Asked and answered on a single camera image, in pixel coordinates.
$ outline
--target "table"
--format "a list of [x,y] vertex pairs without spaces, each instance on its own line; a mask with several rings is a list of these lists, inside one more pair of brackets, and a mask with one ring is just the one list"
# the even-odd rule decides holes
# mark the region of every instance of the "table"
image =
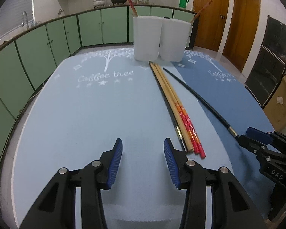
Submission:
[[[208,55],[185,51],[180,63],[157,62],[201,94],[238,134],[249,126],[273,130],[248,91]],[[194,154],[188,158],[209,169],[228,167],[265,216],[274,184],[259,173],[254,154],[242,149],[183,86],[169,75],[168,79],[207,155],[204,160]],[[17,145],[12,170],[16,223],[59,168],[83,168],[121,138],[116,182],[110,191],[101,192],[108,228],[179,228],[185,190],[171,182],[163,152],[167,137],[181,149],[153,73],[147,62],[133,59],[133,48],[65,59],[40,92]],[[76,197],[79,208],[79,192]],[[76,227],[80,228],[80,209]]]

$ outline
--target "window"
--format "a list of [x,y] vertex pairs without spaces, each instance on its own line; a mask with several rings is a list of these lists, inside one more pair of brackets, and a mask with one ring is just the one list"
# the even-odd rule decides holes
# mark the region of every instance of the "window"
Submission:
[[0,39],[20,27],[22,13],[27,12],[28,21],[33,19],[32,0],[6,0],[0,8]]

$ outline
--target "green thermos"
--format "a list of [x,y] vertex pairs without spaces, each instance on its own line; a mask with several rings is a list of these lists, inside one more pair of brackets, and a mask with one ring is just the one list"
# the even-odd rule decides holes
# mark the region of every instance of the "green thermos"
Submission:
[[188,0],[180,0],[179,7],[186,8],[187,3],[188,3]]

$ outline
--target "ribbed blue pad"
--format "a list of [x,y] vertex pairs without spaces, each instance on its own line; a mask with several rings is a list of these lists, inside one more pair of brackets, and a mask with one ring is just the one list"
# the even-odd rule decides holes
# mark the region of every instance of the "ribbed blue pad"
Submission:
[[120,160],[122,157],[122,152],[123,152],[123,144],[122,144],[122,140],[120,140],[116,148],[116,151],[113,154],[113,158],[111,160],[111,163],[108,169],[107,185],[109,188],[111,188],[111,186],[114,184],[116,180],[116,174],[118,173]]
[[247,129],[246,135],[251,139],[254,139],[256,141],[263,143],[264,145],[268,145],[273,142],[273,138],[268,133],[257,130],[253,127],[249,127]]
[[170,171],[170,177],[172,179],[172,182],[173,184],[175,184],[176,188],[179,188],[180,186],[179,169],[167,139],[164,141],[164,155],[166,158],[168,170]]

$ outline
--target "silver screw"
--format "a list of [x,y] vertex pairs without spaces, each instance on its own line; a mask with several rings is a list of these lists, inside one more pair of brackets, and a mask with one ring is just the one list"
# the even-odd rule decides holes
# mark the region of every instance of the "silver screw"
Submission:
[[101,162],[99,160],[95,160],[95,161],[92,162],[92,166],[93,167],[98,167],[100,165],[101,165]]
[[67,172],[67,168],[60,168],[58,171],[58,173],[62,175],[65,174],[66,172]]
[[221,167],[220,171],[223,172],[223,173],[228,173],[229,169],[227,167]]
[[194,165],[195,165],[195,161],[194,161],[194,160],[187,160],[187,161],[186,161],[186,164],[187,164],[188,166],[194,166]]

